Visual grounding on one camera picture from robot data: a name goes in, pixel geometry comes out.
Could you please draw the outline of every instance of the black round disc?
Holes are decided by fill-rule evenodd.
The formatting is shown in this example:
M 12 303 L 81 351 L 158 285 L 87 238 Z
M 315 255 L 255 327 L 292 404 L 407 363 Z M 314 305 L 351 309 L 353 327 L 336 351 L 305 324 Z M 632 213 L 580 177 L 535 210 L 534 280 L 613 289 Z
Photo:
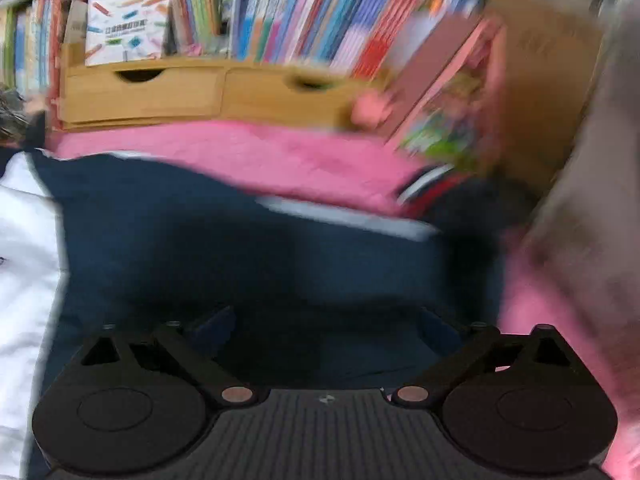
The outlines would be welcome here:
M 52 388 L 33 414 L 38 445 L 65 468 L 95 475 L 145 470 L 176 456 L 203 428 L 204 400 L 183 380 L 148 371 L 134 384 L 87 386 L 86 379 Z
M 523 385 L 509 371 L 460 384 L 444 402 L 450 436 L 471 455 L 524 474 L 559 474 L 607 449 L 617 418 L 590 384 Z

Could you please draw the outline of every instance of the pink blanket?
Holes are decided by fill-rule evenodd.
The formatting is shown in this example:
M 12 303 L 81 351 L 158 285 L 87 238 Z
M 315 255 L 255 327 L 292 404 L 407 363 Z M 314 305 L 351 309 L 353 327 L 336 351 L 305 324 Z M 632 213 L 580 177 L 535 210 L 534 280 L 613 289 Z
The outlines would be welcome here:
M 129 150 L 218 177 L 250 192 L 397 215 L 392 191 L 420 168 L 382 148 L 375 138 L 334 136 L 276 126 L 203 121 L 146 128 L 68 134 L 57 147 L 62 158 Z M 558 327 L 603 387 L 612 378 L 580 330 L 571 305 L 535 270 L 524 254 L 511 255 L 501 329 L 529 333 L 536 323 Z M 606 469 L 631 480 L 625 424 L 609 452 Z

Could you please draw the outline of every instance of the wooden drawer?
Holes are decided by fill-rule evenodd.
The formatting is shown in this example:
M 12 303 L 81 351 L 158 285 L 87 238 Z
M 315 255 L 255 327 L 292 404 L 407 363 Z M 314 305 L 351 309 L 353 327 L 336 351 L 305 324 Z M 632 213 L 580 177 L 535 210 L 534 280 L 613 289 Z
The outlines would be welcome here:
M 221 116 L 304 126 L 350 128 L 351 107 L 369 82 L 274 68 L 231 68 L 226 73 Z
M 220 113 L 224 71 L 219 67 L 74 72 L 64 81 L 61 117 L 67 123 L 210 118 Z

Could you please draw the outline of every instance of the white stripe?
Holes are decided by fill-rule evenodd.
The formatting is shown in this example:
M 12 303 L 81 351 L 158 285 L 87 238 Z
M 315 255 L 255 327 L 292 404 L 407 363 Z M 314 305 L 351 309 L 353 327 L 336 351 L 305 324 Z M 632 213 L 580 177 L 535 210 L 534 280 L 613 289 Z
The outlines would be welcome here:
M 398 197 L 398 203 L 404 204 L 412 196 L 418 193 L 423 187 L 427 186 L 427 184 L 430 184 L 431 182 L 433 182 L 437 178 L 440 178 L 445 173 L 451 170 L 453 170 L 453 166 L 451 164 L 446 164 L 444 166 L 431 170 L 429 173 L 424 174 L 400 194 L 400 196 Z
M 39 359 L 48 355 L 66 283 L 59 221 L 30 156 L 17 153 L 0 179 L 0 478 L 26 474 Z
M 383 217 L 342 207 L 285 200 L 276 197 L 259 198 L 258 202 L 278 213 L 328 224 L 344 225 L 398 238 L 408 238 L 417 242 L 425 240 L 437 232 L 436 228 L 424 222 Z

